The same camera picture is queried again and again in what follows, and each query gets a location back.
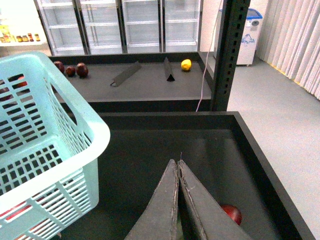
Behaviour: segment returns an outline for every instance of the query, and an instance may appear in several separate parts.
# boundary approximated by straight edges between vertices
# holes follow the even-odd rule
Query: apple
[[[76,66],[76,74],[78,74],[79,77],[85,78],[86,76],[88,76],[88,72],[89,70],[83,62],[78,63],[78,65]]]
[[[65,72],[65,66],[62,62],[60,61],[55,61],[54,65],[60,70],[60,72],[64,73]]]
[[[20,76],[20,77],[18,78],[18,80],[21,80],[21,79],[24,79],[24,78],[25,78],[25,76]],[[27,85],[28,85],[28,83],[27,83],[26,81],[23,81],[23,82],[18,83],[18,87],[19,87],[19,88],[22,88],[22,87],[27,86]]]
[[[228,214],[228,216],[235,221],[238,225],[241,224],[242,221],[242,215],[240,210],[233,206],[233,205],[229,205],[229,204],[223,204],[221,205],[221,208],[225,211],[226,214]]]
[[[68,77],[73,77],[76,74],[76,69],[74,66],[68,66],[65,70],[65,73]]]

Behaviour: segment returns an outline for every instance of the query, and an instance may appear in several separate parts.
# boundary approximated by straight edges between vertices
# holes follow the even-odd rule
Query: lemon
[[[190,59],[186,59],[181,62],[181,68],[183,71],[186,71],[186,72],[190,71],[191,66],[192,66],[192,62]]]

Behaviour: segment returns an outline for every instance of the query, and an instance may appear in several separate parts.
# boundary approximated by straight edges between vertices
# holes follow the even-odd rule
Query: glass door refrigerator
[[[35,0],[53,56],[87,54],[72,0]]]
[[[158,0],[122,0],[128,53],[160,52],[161,9]]]
[[[162,0],[165,52],[198,50],[201,0]]]
[[[80,4],[89,52],[122,54],[116,0],[76,0],[76,4]]]

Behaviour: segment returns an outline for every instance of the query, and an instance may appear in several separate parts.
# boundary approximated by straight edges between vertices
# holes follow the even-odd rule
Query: light blue plastic basket
[[[0,240],[47,240],[98,204],[110,131],[46,55],[0,67]]]

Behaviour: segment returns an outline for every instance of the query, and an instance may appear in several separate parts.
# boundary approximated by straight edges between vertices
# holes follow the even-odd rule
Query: freezer label
[[[254,44],[255,40],[248,33],[242,38],[241,43],[244,44],[244,46],[248,46],[249,44]]]

